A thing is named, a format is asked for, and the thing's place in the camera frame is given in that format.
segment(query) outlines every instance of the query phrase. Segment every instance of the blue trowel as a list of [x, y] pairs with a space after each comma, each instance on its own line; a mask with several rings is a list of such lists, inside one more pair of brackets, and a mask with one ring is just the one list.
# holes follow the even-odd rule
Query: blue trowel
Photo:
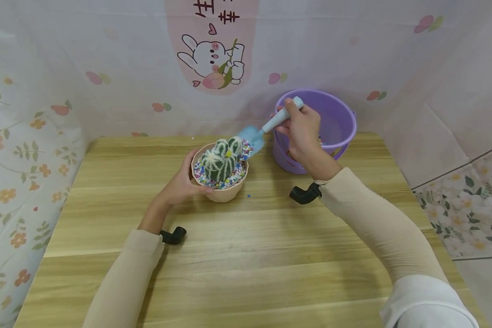
[[[299, 109], [304, 106], [304, 103], [300, 97], [294, 97], [293, 102]], [[284, 122], [287, 118], [290, 118], [290, 114], [286, 108], [283, 107], [274, 117], [264, 124], [260, 130], [257, 130], [257, 127], [254, 127], [253, 125], [249, 125], [237, 134], [239, 138], [246, 139], [250, 142], [250, 145], [253, 148], [250, 157], [255, 155], [264, 146], [264, 138], [262, 137], [263, 134], [272, 131], [273, 128]]]

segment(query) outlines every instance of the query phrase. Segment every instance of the green cactus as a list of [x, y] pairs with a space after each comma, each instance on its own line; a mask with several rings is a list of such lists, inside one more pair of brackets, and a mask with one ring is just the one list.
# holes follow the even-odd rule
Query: green cactus
[[242, 139], [232, 137], [228, 141], [219, 139], [212, 149], [208, 149], [200, 158], [209, 179], [222, 182], [228, 179], [242, 151]]

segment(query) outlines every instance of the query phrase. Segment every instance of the decorative pebble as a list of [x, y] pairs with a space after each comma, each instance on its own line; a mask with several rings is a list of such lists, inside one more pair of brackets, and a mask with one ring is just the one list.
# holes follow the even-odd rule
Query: decorative pebble
[[319, 143], [321, 144], [321, 146], [326, 145], [326, 142], [324, 142], [324, 141], [321, 139], [321, 136], [320, 136], [320, 135], [319, 135], [318, 140], [319, 140]]
[[205, 175], [204, 166], [201, 165], [200, 159], [195, 162], [195, 165], [193, 166], [193, 171], [195, 179], [197, 179], [197, 181], [202, 185], [209, 186], [212, 189], [223, 190], [228, 189], [239, 183], [246, 175], [245, 168], [245, 163], [239, 161], [236, 164], [235, 170], [232, 172], [231, 176], [226, 179], [226, 181], [222, 182], [211, 180]]
[[246, 139], [242, 139], [242, 156], [239, 156], [240, 161], [247, 161], [251, 157], [251, 153], [253, 152], [253, 147], [250, 145], [250, 142]]

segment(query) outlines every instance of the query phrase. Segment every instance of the black clip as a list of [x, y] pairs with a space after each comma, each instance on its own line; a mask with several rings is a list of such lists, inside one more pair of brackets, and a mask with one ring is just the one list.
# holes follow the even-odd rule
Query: black clip
[[295, 186], [290, 191], [290, 198], [302, 205], [311, 203], [315, 198], [321, 197], [322, 195], [323, 194], [321, 194], [321, 191], [319, 190], [319, 185], [315, 182], [312, 182], [308, 187], [308, 190], [302, 190]]
[[176, 227], [173, 233], [161, 230], [159, 235], [162, 235], [162, 242], [169, 245], [178, 245], [182, 242], [182, 239], [186, 235], [186, 229], [183, 227]]

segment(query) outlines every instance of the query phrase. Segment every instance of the pink plant pot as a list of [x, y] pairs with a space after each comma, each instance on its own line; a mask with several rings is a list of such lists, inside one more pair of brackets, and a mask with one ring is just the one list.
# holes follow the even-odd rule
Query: pink plant pot
[[[204, 154], [204, 152], [206, 152], [210, 148], [213, 148], [214, 146], [215, 146], [215, 142], [210, 143], [210, 144], [202, 147], [197, 153], [195, 153], [195, 156], [193, 156], [193, 159], [191, 160], [191, 173], [193, 174], [193, 176], [195, 176], [195, 173], [193, 170], [195, 163], [197, 163], [197, 161], [201, 158], [201, 156]], [[237, 196], [237, 194], [239, 193], [239, 191], [241, 190], [242, 184], [244, 183], [244, 181], [246, 180], [246, 177], [247, 177], [248, 167], [249, 167], [248, 163], [245, 162], [246, 173], [245, 173], [245, 176], [242, 178], [242, 180], [240, 180], [239, 183], [237, 183], [236, 185], [234, 185], [228, 189], [223, 189], [223, 190], [214, 189], [214, 192], [210, 195], [206, 195], [206, 197], [208, 197], [210, 200], [214, 201], [215, 203], [228, 203], [230, 200], [235, 198]], [[203, 184], [198, 182], [197, 179], [194, 179], [194, 180], [198, 185], [204, 186]]]

